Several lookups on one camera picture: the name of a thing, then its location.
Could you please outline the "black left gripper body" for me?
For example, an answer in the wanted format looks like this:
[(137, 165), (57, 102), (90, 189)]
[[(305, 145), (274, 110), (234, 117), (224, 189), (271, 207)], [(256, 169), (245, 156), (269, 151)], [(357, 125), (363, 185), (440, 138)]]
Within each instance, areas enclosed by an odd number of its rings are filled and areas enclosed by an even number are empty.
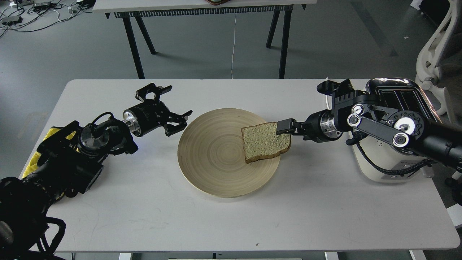
[(170, 110), (160, 100), (145, 100), (123, 112), (125, 123), (136, 137), (142, 137), (152, 130), (167, 124)]

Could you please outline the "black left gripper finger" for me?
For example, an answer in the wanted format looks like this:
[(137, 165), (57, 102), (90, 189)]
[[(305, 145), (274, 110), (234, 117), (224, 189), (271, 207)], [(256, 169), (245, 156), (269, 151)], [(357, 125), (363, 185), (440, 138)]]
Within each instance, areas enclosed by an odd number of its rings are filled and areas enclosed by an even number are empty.
[[(172, 85), (167, 87), (157, 86), (154, 83), (149, 83), (145, 87), (137, 90), (135, 93), (135, 98), (142, 103), (159, 103), (160, 96), (166, 94), (172, 90)], [(147, 97), (148, 94), (154, 94), (153, 99)]]
[(192, 110), (189, 110), (182, 115), (173, 112), (166, 113), (163, 119), (165, 135), (170, 137), (171, 135), (183, 131), (187, 127), (188, 116), (192, 113)]

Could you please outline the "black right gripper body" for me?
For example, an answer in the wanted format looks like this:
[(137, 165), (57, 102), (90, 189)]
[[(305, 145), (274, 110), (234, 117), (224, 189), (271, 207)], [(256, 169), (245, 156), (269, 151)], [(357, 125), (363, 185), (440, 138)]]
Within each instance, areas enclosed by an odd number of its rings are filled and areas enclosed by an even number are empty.
[(322, 110), (311, 114), (302, 124), (304, 130), (303, 140), (312, 140), (315, 143), (326, 143), (338, 140), (343, 133), (334, 125), (331, 110)]

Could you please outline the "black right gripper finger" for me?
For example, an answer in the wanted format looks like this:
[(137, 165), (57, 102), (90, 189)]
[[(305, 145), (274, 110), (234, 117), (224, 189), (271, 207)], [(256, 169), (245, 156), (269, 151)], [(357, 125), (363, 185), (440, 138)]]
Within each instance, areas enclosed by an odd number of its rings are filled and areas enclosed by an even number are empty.
[(276, 135), (307, 135), (307, 131), (303, 126), (304, 122), (298, 122), (293, 118), (278, 121), (276, 124)]

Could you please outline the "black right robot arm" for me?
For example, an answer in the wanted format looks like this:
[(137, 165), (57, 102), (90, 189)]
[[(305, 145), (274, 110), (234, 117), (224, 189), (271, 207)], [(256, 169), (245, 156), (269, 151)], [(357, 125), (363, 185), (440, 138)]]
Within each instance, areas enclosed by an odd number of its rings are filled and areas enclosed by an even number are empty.
[[(293, 118), (279, 121), (277, 135), (301, 135), (304, 140), (325, 143), (350, 131), (353, 136), (346, 144), (357, 146), (371, 166), (388, 176), (404, 176), (435, 163), (461, 172), (461, 130), (441, 123), (415, 82), (406, 78), (375, 78), (362, 91), (354, 89), (349, 79), (325, 80), (317, 86), (317, 92), (332, 98), (331, 109), (313, 113), (304, 122)], [(381, 168), (360, 146), (366, 137), (422, 156), (423, 160), (407, 169)]]

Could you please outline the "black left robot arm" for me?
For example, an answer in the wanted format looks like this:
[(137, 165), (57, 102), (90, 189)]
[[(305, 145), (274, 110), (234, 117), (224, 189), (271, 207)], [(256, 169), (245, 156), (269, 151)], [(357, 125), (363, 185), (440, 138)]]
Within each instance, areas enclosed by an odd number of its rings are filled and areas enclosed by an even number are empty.
[(187, 127), (192, 110), (176, 114), (160, 100), (172, 90), (153, 83), (137, 90), (139, 104), (126, 109), (123, 119), (104, 112), (84, 127), (72, 121), (52, 129), (38, 146), (35, 167), (26, 176), (1, 180), (1, 259), (56, 260), (66, 230), (63, 220), (48, 217), (49, 208), (65, 196), (89, 191), (109, 155), (134, 154), (134, 137), (159, 127), (171, 136)]

